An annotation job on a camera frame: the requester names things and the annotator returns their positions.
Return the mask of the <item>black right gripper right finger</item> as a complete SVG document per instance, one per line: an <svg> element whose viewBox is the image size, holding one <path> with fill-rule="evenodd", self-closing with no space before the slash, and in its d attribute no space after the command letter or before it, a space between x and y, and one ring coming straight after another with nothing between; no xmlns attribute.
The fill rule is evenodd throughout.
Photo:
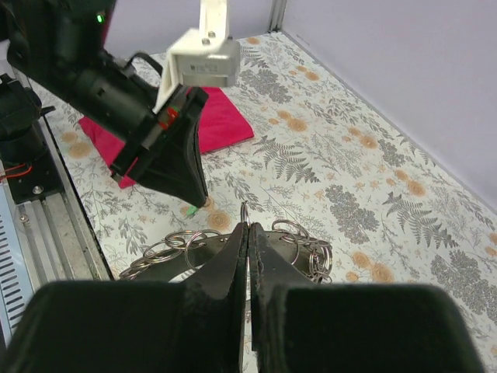
<svg viewBox="0 0 497 373"><path fill-rule="evenodd" d="M428 284L314 284L248 231L261 372L482 372L456 303Z"/></svg>

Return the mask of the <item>green tag key set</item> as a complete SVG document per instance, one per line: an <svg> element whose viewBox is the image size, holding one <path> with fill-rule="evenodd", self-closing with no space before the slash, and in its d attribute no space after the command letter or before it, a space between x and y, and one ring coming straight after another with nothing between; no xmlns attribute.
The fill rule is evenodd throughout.
<svg viewBox="0 0 497 373"><path fill-rule="evenodd" d="M195 215L195 213L197 213L197 211L198 211L197 207L191 206L187 209L186 216L193 216Z"/></svg>

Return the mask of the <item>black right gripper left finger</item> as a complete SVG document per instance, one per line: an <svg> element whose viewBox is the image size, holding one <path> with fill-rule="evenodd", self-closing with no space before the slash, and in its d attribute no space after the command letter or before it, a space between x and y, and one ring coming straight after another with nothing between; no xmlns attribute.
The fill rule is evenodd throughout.
<svg viewBox="0 0 497 373"><path fill-rule="evenodd" d="M29 301L3 372L166 372L165 281L58 281Z"/></svg>

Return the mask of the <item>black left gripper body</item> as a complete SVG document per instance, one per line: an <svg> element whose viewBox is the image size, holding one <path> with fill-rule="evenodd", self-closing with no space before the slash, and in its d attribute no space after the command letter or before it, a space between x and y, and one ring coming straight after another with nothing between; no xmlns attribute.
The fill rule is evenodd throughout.
<svg viewBox="0 0 497 373"><path fill-rule="evenodd" d="M112 178L116 181L125 177L134 179L134 163L138 156L154 142L161 130L168 130L180 117L191 117L199 123L207 99L207 93L201 88L176 88L159 112L131 133L109 167Z"/></svg>

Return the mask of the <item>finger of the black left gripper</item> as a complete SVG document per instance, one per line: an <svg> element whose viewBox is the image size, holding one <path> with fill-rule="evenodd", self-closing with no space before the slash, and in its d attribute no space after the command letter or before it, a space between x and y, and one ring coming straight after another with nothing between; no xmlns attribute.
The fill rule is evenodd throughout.
<svg viewBox="0 0 497 373"><path fill-rule="evenodd" d="M168 130L162 129L134 163L134 181L193 206L204 205L207 185L198 129L198 120L191 117L180 117Z"/></svg>

